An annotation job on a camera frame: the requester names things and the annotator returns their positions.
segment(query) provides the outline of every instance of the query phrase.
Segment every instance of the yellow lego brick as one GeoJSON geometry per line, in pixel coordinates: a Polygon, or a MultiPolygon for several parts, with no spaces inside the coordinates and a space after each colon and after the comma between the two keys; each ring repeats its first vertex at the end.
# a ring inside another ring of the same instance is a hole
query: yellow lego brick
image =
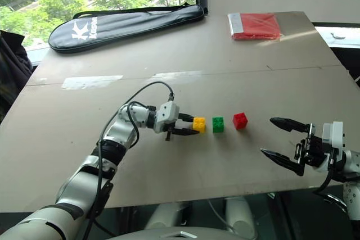
{"type": "Polygon", "coordinates": [[[204,117],[194,117],[192,123],[192,129],[197,130],[200,133],[205,132],[205,118],[204,117]]]}

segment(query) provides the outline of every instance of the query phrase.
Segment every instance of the green block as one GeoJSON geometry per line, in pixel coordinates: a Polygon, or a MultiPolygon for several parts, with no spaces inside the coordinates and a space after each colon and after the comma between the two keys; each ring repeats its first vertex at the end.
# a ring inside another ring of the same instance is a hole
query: green block
{"type": "Polygon", "coordinates": [[[213,117],[213,133],[224,132],[224,118],[213,117]]]}

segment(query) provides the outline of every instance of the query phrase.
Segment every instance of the cardboard surface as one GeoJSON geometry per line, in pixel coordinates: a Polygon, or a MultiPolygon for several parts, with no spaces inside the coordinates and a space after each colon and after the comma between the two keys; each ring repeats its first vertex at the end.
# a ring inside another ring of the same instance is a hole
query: cardboard surface
{"type": "MultiPolygon", "coordinates": [[[[343,121],[346,146],[356,150],[359,89],[305,14],[277,18],[286,34],[280,41],[233,41],[224,15],[81,55],[50,51],[0,126],[0,212],[54,203],[112,113],[154,80],[173,87],[181,112],[205,117],[206,132],[166,142],[165,134],[141,130],[113,179],[107,207],[322,183],[325,176],[311,168],[298,177],[260,152],[264,147],[293,157],[303,138],[268,120],[313,122],[318,131],[324,122],[343,121]],[[232,117],[239,112],[249,122],[237,131],[232,117]],[[224,133],[212,133],[214,116],[224,117],[224,133]]],[[[167,98],[157,85],[136,100],[158,106],[167,98]]]]}
{"type": "MultiPolygon", "coordinates": [[[[146,79],[117,80],[106,88],[66,90],[61,85],[26,87],[1,125],[0,211],[33,211],[55,194],[91,153],[108,117],[146,79]]],[[[139,144],[119,166],[107,207],[195,200],[319,185],[325,176],[307,168],[304,177],[276,165],[260,147],[293,156],[299,133],[268,119],[291,117],[320,125],[344,122],[346,146],[358,147],[358,87],[343,67],[200,75],[166,79],[181,112],[207,119],[205,134],[172,137],[141,130],[139,144]],[[245,130],[232,116],[244,111],[245,130]],[[224,133],[213,134],[211,117],[223,116],[224,133]]],[[[167,99],[162,86],[137,98],[149,105],[167,99]]]]}
{"type": "Polygon", "coordinates": [[[227,15],[155,34],[117,42],[84,53],[61,55],[50,50],[28,85],[62,84],[79,76],[123,75],[123,79],[155,74],[294,69],[341,65],[302,12],[280,12],[284,36],[278,40],[232,40],[227,15]]]}

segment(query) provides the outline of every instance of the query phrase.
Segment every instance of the red block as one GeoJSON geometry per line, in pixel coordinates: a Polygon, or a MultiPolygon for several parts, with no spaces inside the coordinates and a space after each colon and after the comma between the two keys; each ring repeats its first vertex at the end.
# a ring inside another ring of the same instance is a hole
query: red block
{"type": "Polygon", "coordinates": [[[244,127],[246,127],[248,119],[246,118],[245,113],[241,112],[237,115],[234,115],[232,122],[234,123],[236,129],[243,129],[244,127]]]}

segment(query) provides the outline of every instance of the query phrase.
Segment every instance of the white tape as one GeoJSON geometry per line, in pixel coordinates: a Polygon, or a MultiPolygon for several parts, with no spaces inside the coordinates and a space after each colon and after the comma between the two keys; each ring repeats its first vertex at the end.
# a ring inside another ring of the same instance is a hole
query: white tape
{"type": "Polygon", "coordinates": [[[171,81],[172,83],[188,83],[189,81],[195,81],[203,72],[201,70],[192,71],[178,71],[176,73],[157,73],[147,80],[148,83],[152,81],[171,81]]]}
{"type": "Polygon", "coordinates": [[[106,87],[114,81],[120,80],[122,75],[69,77],[64,80],[62,88],[66,90],[91,89],[106,87]]]}

